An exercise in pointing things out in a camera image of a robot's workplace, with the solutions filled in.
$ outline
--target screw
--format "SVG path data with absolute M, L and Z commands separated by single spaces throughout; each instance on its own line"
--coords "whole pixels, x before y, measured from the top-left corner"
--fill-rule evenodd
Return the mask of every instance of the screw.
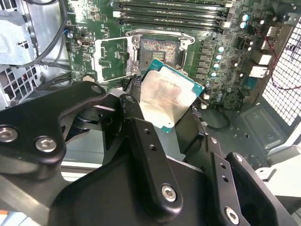
M 171 186 L 163 185 L 161 191 L 162 191 L 162 194 L 163 194 L 164 198 L 167 201 L 169 201 L 169 202 L 174 202 L 175 201 L 177 195 L 176 195 L 174 189 Z
M 96 93 L 101 93 L 102 90 L 99 88 L 99 86 L 91 86 L 91 89 Z
M 236 212 L 234 212 L 233 209 L 231 209 L 230 207 L 226 207 L 225 208 L 225 213 L 227 215 L 227 218 L 235 225 L 239 224 L 239 218 L 236 214 Z
M 242 157 L 240 157 L 238 154 L 236 155 L 236 158 L 238 159 L 238 161 L 243 162 Z
M 269 133 L 269 134 L 267 135 L 267 137 L 268 137 L 268 139 L 272 139 L 272 138 L 274 137 L 274 135 L 273 135 L 272 133 Z
M 12 142 L 18 137 L 18 132 L 10 127 L 0 128 L 0 142 Z
M 36 148 L 42 152 L 52 152 L 56 149 L 56 142 L 50 137 L 42 137 L 36 141 Z
M 217 140 L 216 140 L 216 139 L 214 139 L 213 137 L 211 137 L 210 139 L 211 139 L 211 141 L 212 141 L 214 144 L 217 144 Z
M 67 38 L 72 39 L 73 38 L 73 32 L 68 32 L 67 33 Z

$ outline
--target screw hole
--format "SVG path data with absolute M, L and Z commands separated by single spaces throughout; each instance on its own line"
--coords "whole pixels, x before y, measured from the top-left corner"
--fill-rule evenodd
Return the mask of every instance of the screw hole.
M 101 92 L 102 92 L 101 88 L 98 87 L 98 86 L 91 86 L 91 89 L 92 89 L 94 92 L 96 92 L 96 93 L 101 93 Z
M 222 179 L 227 183 L 229 182 L 228 178 L 226 178 L 225 176 L 222 176 Z
M 113 122 L 113 119 L 111 119 L 111 118 L 105 118 L 103 120 L 103 124 L 106 126 L 110 125 L 112 122 Z
M 151 149 L 152 151 L 156 151 L 156 150 L 157 150 L 157 148 L 155 147 L 155 145 L 150 145 L 150 149 Z
M 203 173 L 206 172 L 206 167 L 205 166 L 201 166 L 200 169 L 203 171 Z
M 144 129 L 144 132 L 145 132 L 146 134 L 151 134 L 151 132 L 150 132 L 148 129 Z
M 126 96 L 126 98 L 127 98 L 127 100 L 128 100 L 129 102 L 132 102 L 132 103 L 135 103 L 135 102 L 136 102 L 135 99 L 132 98 L 131 96 Z

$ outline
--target red wire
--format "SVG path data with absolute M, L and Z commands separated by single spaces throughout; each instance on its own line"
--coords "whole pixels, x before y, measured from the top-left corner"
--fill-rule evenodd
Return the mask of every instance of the red wire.
M 270 44 L 269 40 L 268 40 L 268 37 L 265 36 L 265 35 L 262 35 L 264 37 L 264 40 L 267 42 L 267 44 L 269 45 L 269 48 L 273 51 L 273 54 L 274 54 L 274 60 L 273 60 L 273 64 L 272 64 L 272 67 L 270 68 L 270 77 L 271 77 L 271 80 L 272 80 L 272 84 L 274 87 L 276 87 L 277 89 L 281 89 L 281 90 L 293 90 L 293 89 L 300 89 L 301 86 L 296 86 L 294 88 L 283 88 L 279 85 L 277 85 L 274 81 L 274 70 L 275 70 L 275 67 L 277 66 L 277 63 L 279 61 L 279 58 L 278 58 L 278 55 L 277 53 L 275 52 L 274 48 L 272 47 L 272 45 Z

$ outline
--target black cable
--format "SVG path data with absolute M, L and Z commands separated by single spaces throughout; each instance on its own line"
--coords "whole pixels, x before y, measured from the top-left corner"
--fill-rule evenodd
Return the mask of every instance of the black cable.
M 64 70 L 70 70 L 69 66 L 57 63 L 59 61 L 59 59 L 61 58 L 63 47 L 64 47 L 64 42 L 65 42 L 65 36 L 62 35 L 62 43 L 61 43 L 60 50 L 58 52 L 58 55 L 57 55 L 56 59 L 53 62 L 43 62 L 43 61 L 41 61 L 39 63 L 39 65 L 47 65 L 49 67 L 59 67 L 59 68 L 62 68 Z
M 29 4 L 32 4 L 32 5 L 38 5 L 38 6 L 48 6 L 48 5 L 52 5 L 53 3 L 56 3 L 57 0 L 51 0 L 51 1 L 48 1 L 48 2 L 35 2 L 35 1 L 32 1 L 32 0 L 23 0 Z
M 60 37 L 61 37 L 64 29 L 65 29 L 65 26 L 67 24 L 67 9 L 65 7 L 65 4 L 64 4 L 63 0 L 58 0 L 58 2 L 60 3 L 61 8 L 63 10 L 63 22 L 62 22 L 60 28 L 58 29 L 55 37 L 50 42 L 50 44 L 47 46 L 47 48 L 44 50 L 44 52 L 42 52 L 39 56 L 37 56 L 36 59 L 34 59 L 33 61 L 31 61 L 30 63 L 21 65 L 21 67 L 28 67 L 28 66 L 31 66 L 31 65 L 38 64 L 41 60 L 43 60 L 54 49 L 54 47 L 56 46 L 57 42 L 59 41 L 59 39 L 60 39 Z
M 230 126 L 230 119 L 229 119 L 229 117 L 222 110 L 219 110 L 219 112 L 221 112 L 223 118 L 227 121 L 227 124 L 224 127 L 220 127 L 220 128 L 207 125 L 207 127 L 209 129 L 212 129 L 212 130 L 225 130 L 226 128 L 228 128 Z
M 52 67 L 59 67 L 59 68 L 64 69 L 66 71 L 70 71 L 70 66 L 68 66 L 68 65 L 63 65 L 63 64 L 56 63 L 56 64 L 53 64 L 51 66 Z
M 46 88 L 52 87 L 54 85 L 60 84 L 60 83 L 65 82 L 65 81 L 69 81 L 71 79 L 72 79 L 71 73 L 62 74 L 60 76 L 55 77 L 52 80 L 49 80 L 45 83 L 42 83 L 41 85 L 39 85 L 36 88 L 36 90 L 44 90 Z

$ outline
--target motherboard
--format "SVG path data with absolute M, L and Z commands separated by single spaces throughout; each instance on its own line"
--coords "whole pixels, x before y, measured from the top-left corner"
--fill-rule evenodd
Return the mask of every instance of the motherboard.
M 154 59 L 205 86 L 209 107 L 238 110 L 277 38 L 269 0 L 68 0 L 73 81 L 119 88 Z

